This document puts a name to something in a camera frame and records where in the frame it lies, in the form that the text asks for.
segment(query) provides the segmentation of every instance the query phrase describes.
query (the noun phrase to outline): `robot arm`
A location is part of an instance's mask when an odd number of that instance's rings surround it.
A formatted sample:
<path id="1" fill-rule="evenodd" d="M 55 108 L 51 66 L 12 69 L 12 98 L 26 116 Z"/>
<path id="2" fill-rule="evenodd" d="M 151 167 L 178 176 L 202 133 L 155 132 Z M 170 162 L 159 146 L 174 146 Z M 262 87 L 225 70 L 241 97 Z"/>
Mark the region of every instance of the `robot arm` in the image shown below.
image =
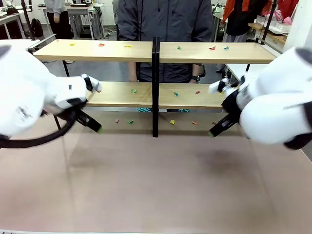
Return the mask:
<path id="1" fill-rule="evenodd" d="M 215 137 L 239 123 L 248 137 L 264 144 L 284 143 L 300 149 L 312 140 L 312 52 L 291 49 L 258 74 L 247 73 L 240 87 L 226 79 L 210 92 L 225 93 L 229 113 L 210 135 Z"/>
<path id="2" fill-rule="evenodd" d="M 81 110 L 88 101 L 87 90 L 101 91 L 98 80 L 86 74 L 56 77 L 34 56 L 11 46 L 0 47 L 0 64 L 0 148 L 25 148 L 46 143 L 64 135 L 64 129 L 68 131 L 76 121 L 96 132 L 101 128 Z M 8 140 L 32 127 L 43 113 L 66 120 L 66 128 L 45 140 Z"/>

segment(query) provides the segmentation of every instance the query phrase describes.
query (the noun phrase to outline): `gray pants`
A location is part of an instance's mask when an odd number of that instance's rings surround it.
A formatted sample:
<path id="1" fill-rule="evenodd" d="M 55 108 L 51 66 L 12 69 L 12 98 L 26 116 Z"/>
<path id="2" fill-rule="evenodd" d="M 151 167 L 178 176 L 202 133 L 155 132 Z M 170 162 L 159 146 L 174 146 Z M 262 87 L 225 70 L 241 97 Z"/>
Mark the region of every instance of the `gray pants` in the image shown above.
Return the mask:
<path id="1" fill-rule="evenodd" d="M 246 38 L 247 38 L 247 33 L 240 35 L 240 36 L 231 36 L 225 33 L 222 42 L 246 42 Z M 218 71 L 223 71 L 224 68 L 225 68 L 225 64 L 218 64 L 216 66 L 216 69 Z"/>

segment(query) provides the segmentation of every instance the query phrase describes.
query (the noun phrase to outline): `backpack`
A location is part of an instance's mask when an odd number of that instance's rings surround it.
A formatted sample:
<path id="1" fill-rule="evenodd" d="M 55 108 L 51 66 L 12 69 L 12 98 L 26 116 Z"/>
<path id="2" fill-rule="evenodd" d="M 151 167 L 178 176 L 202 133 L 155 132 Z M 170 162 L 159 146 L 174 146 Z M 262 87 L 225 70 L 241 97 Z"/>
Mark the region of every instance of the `backpack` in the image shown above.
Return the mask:
<path id="1" fill-rule="evenodd" d="M 31 20 L 31 30 L 33 30 L 34 36 L 36 38 L 43 36 L 43 29 L 39 19 Z"/>

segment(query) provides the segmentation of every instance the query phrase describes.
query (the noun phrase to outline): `dark gray jacket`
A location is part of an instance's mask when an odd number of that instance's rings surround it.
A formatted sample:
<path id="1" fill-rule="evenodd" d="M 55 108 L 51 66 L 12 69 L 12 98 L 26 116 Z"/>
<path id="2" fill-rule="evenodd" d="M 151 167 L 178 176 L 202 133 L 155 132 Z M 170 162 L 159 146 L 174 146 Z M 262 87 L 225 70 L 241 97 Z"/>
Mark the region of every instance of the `dark gray jacket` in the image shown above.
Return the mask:
<path id="1" fill-rule="evenodd" d="M 210 42 L 211 0 L 119 0 L 118 26 L 120 40 Z M 191 76 L 192 64 L 160 65 L 159 82 L 183 82 Z M 140 78 L 152 81 L 151 64 L 140 65 Z"/>

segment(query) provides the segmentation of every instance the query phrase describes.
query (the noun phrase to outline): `orange garment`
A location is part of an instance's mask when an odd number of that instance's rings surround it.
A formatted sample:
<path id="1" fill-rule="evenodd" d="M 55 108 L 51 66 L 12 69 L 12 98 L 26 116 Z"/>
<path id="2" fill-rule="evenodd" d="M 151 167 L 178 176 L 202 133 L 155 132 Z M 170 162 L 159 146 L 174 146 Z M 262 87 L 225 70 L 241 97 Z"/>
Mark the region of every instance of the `orange garment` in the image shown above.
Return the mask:
<path id="1" fill-rule="evenodd" d="M 222 22 L 225 23 L 227 18 L 230 16 L 230 14 L 233 12 L 235 7 L 235 1 L 236 0 L 227 0 L 226 6 L 224 8 L 224 14 L 223 14 L 223 20 Z M 242 4 L 242 12 L 248 11 L 250 0 L 243 0 Z M 271 8 L 272 0 L 268 0 L 267 4 L 263 7 L 262 12 L 267 12 Z"/>

